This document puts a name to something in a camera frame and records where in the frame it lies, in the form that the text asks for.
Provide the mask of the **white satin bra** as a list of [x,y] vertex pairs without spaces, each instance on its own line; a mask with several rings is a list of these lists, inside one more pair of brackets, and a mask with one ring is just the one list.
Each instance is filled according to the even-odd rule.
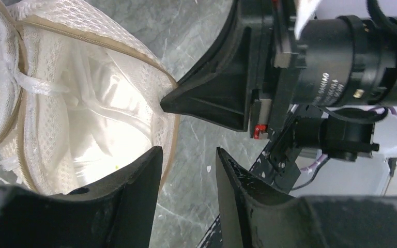
[[70,149],[79,185],[93,183],[135,161],[154,145],[152,111],[110,56],[71,56],[63,79]]

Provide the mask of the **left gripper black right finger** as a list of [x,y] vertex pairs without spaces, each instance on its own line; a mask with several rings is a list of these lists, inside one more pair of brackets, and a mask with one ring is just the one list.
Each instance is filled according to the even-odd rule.
[[261,197],[252,247],[397,247],[397,197]]

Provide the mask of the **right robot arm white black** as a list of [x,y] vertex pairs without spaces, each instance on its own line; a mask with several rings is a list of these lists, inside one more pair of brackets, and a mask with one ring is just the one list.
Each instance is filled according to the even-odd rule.
[[251,171],[296,189],[295,158],[397,158],[397,18],[367,1],[368,18],[318,19],[316,1],[233,1],[221,33],[160,105],[268,139]]

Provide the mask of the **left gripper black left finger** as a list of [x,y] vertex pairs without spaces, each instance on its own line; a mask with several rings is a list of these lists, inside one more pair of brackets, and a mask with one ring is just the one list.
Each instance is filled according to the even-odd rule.
[[0,186],[0,247],[148,247],[163,151],[67,195]]

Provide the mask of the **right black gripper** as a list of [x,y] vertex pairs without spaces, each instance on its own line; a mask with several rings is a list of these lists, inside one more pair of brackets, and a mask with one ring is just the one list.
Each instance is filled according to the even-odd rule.
[[234,31],[213,59],[161,100],[162,109],[237,132],[248,121],[257,140],[280,132],[306,67],[306,48],[294,33],[298,5],[261,1],[260,27]]

